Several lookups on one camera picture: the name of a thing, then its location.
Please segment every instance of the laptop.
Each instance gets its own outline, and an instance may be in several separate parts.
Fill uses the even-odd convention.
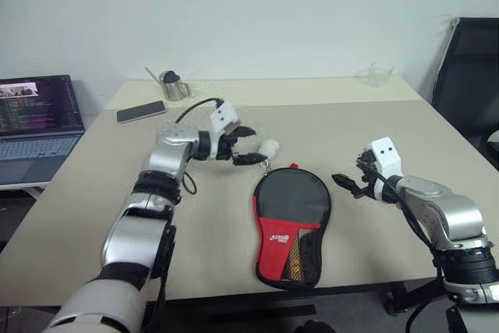
[[[84,132],[69,76],[0,80],[0,185],[50,182]]]

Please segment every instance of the beige table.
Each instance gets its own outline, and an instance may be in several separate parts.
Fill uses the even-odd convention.
[[[263,93],[248,97],[252,85]],[[261,140],[279,140],[275,167],[298,163],[331,191],[334,206],[318,287],[434,275],[430,255],[395,206],[353,200],[331,180],[334,172],[359,178],[357,154],[383,136],[395,142],[405,173],[473,198],[490,240],[499,241],[499,174],[402,79],[393,77],[380,90],[358,79],[196,83],[195,99],[213,94],[214,88],[241,107],[243,123]],[[170,106],[165,118],[119,125],[116,108],[160,94],[155,83],[126,83],[88,129],[0,255],[0,305],[60,305],[99,272],[106,232],[161,123],[179,112]],[[186,121],[205,123],[209,111],[201,108]],[[254,273],[258,238],[250,197],[262,169],[222,161],[193,161],[188,168],[199,193],[184,194],[175,212],[177,245],[168,298],[274,291]],[[493,252],[499,255],[496,248]],[[150,299],[156,292],[156,283],[145,290]]]

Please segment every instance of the clear glass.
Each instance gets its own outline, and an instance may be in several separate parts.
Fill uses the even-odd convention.
[[[383,87],[387,84],[388,78],[393,72],[393,65],[387,62],[373,62],[369,68],[369,76],[367,77],[367,86]]]

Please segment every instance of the table tennis paddle case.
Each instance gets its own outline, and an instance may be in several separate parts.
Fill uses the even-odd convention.
[[[257,276],[279,289],[309,289],[320,279],[321,244],[331,197],[313,173],[275,169],[258,183],[253,209],[260,245]]]

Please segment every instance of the mesh pocket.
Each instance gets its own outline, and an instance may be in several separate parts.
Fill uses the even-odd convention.
[[[300,229],[282,272],[282,282],[314,285],[320,277],[317,230]]]

